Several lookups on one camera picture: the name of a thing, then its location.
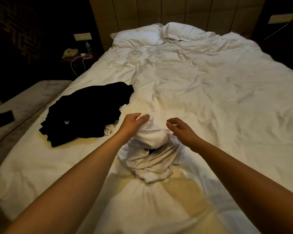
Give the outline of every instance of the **power outlet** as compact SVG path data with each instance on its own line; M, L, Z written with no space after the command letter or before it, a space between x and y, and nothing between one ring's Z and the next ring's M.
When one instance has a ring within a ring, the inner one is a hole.
M76 41L81 41L81 40L91 40L91 34L90 33L84 33L84 34L74 34L74 37Z
M293 13L283 15L272 15L268 21L268 24L287 23L293 20Z

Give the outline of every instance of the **white cable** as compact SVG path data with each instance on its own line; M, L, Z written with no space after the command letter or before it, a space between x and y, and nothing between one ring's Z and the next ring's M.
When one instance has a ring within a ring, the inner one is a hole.
M264 40L268 39L270 36L273 36L276 32L274 32L272 35L269 35L267 38L265 38Z
M92 55L90 55L90 54L86 54L86 53L85 53L85 56L87 56L87 57L84 58L84 59L82 60L82 64L84 65L84 69L85 69L84 72L86 72L86 67L85 67L85 64L84 64L84 60L85 60L85 59L90 59L90 58L92 58ZM78 75L76 74L76 72L73 70L73 67L71 66L71 64L73 63L73 61L70 62L70 67L71 67L72 71L74 72L74 74L78 77Z

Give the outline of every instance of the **forearm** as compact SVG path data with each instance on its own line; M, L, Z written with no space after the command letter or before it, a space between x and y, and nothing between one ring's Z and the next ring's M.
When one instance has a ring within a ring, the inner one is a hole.
M262 233L293 233L292 192L200 138L191 149Z
M6 233L75 233L125 142L115 134L40 195Z

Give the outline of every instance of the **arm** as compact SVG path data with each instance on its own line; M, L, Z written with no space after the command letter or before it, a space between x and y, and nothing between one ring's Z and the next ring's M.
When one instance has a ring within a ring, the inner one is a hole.
M96 201L118 150L149 119L128 114L115 135L87 155L30 204L10 233L76 233Z
M198 137L179 118L167 127L199 153L261 233L293 233L293 193Z

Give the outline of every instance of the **hand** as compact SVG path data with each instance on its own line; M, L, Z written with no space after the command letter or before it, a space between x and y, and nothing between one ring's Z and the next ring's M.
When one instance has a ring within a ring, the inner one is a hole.
M123 123L121 124L121 127L117 131L115 135L118 135L122 141L123 144L127 143L132 137L136 135L139 128L148 121L150 115L144 115L137 119L141 113L133 113L133 114L127 114L125 116L125 119Z
M194 146L202 140L187 123L177 117L168 119L166 126L177 136L183 145L189 147L192 151Z

